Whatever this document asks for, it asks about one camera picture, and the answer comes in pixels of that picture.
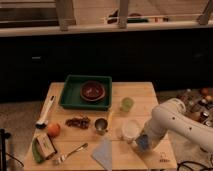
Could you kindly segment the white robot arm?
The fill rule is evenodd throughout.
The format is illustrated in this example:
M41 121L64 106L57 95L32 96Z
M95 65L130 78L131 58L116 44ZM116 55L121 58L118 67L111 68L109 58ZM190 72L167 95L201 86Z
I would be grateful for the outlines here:
M185 112L185 104L177 98L154 107L136 140L139 147L143 151L154 149L171 130L213 153L213 128L187 118Z

